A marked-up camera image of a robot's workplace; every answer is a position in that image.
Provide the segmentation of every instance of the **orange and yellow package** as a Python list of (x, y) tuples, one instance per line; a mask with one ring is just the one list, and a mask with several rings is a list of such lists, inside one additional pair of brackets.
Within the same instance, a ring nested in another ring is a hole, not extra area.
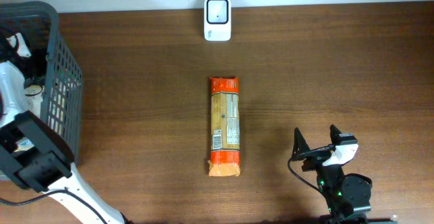
[(211, 78), (210, 176), (239, 176), (238, 78)]

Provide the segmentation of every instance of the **gray plastic basket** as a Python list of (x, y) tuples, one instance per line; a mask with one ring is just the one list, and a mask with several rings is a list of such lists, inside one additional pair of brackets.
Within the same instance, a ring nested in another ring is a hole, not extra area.
[(22, 33), (31, 52), (47, 50), (40, 118), (65, 140), (78, 162), (83, 76), (59, 32), (58, 13), (37, 1), (0, 5), (0, 32), (5, 37)]

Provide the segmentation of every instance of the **wooden table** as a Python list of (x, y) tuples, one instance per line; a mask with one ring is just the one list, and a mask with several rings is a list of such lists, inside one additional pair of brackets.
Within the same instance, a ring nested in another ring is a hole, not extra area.
[[(287, 168), (294, 128), (359, 140), (344, 167), (374, 181), (370, 218), (434, 219), (434, 3), (233, 9), (228, 42), (201, 10), (61, 14), (83, 70), (79, 170), (136, 223), (259, 223), (327, 214)], [(208, 77), (239, 77), (241, 176), (207, 176)], [(299, 163), (294, 164), (301, 173)], [(314, 172), (301, 173), (314, 181)], [(36, 193), (1, 182), (1, 197)], [(53, 200), (2, 223), (78, 223)]]

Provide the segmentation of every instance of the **barcode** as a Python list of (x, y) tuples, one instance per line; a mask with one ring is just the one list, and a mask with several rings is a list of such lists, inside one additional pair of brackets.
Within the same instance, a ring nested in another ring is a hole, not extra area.
[(215, 134), (212, 135), (212, 149), (221, 149), (222, 148), (222, 135)]

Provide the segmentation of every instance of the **plastic package in basket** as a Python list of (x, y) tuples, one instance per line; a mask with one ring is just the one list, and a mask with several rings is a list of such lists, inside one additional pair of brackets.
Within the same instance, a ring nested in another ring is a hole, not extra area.
[(239, 176), (238, 78), (211, 78), (210, 176)]

